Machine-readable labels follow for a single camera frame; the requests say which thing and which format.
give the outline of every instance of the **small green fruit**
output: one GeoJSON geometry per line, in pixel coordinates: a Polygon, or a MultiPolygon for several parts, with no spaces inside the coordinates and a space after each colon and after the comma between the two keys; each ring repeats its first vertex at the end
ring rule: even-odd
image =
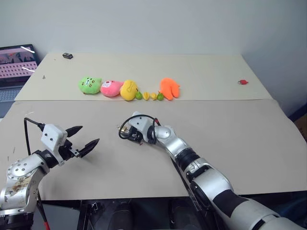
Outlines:
{"type": "Polygon", "coordinates": [[[143,98],[142,93],[141,92],[136,92],[135,98],[138,99],[138,100],[141,100],[143,98]]]}
{"type": "Polygon", "coordinates": [[[157,99],[162,101],[164,99],[164,95],[162,93],[158,93],[157,99]]]}

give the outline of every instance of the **white table surface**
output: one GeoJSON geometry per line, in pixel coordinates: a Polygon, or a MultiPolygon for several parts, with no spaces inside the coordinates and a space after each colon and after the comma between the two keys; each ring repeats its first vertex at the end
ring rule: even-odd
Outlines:
{"type": "Polygon", "coordinates": [[[181,86],[177,100],[271,99],[241,55],[73,55],[47,54],[15,100],[123,100],[83,94],[78,82],[85,76],[131,79],[141,92],[158,92],[161,79],[173,78],[181,86]],[[241,79],[249,84],[239,85],[241,79]]]}
{"type": "MultiPolygon", "coordinates": [[[[238,194],[307,189],[307,147],[274,100],[245,101],[30,101],[15,102],[0,122],[0,184],[5,169],[27,156],[23,118],[63,128],[82,125],[77,149],[100,138],[93,152],[56,166],[41,182],[43,199],[187,196],[164,150],[118,137],[134,111],[156,116],[224,173],[238,194]]],[[[43,150],[29,124],[32,151],[43,150]]]]}

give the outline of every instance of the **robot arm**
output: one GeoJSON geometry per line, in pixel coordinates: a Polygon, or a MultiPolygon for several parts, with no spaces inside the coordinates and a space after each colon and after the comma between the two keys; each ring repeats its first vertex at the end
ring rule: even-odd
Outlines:
{"type": "Polygon", "coordinates": [[[177,137],[172,127],[153,126],[149,118],[142,116],[132,118],[129,124],[135,128],[135,136],[142,136],[146,142],[159,143],[166,150],[180,168],[202,210],[216,211],[229,229],[303,230],[264,205],[236,195],[229,180],[177,137]]]}
{"type": "Polygon", "coordinates": [[[44,151],[16,161],[6,171],[7,183],[0,192],[0,229],[31,229],[33,212],[38,198],[38,185],[50,168],[63,165],[72,157],[83,157],[98,143],[93,140],[78,151],[66,138],[77,133],[82,126],[67,130],[47,124],[42,127],[41,141],[44,151]]]}

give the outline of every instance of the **white wall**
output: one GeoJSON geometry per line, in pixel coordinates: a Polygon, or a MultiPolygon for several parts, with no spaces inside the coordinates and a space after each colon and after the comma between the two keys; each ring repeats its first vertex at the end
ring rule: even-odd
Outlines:
{"type": "Polygon", "coordinates": [[[0,46],[50,51],[242,53],[286,114],[307,100],[306,0],[6,0],[0,46]]]}

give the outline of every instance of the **pink plush toy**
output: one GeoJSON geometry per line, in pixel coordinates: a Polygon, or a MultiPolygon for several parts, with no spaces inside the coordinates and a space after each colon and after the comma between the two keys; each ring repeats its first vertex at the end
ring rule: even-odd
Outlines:
{"type": "Polygon", "coordinates": [[[119,94],[120,88],[123,85],[123,82],[116,80],[107,80],[105,81],[101,88],[100,92],[107,97],[114,97],[119,94]]]}

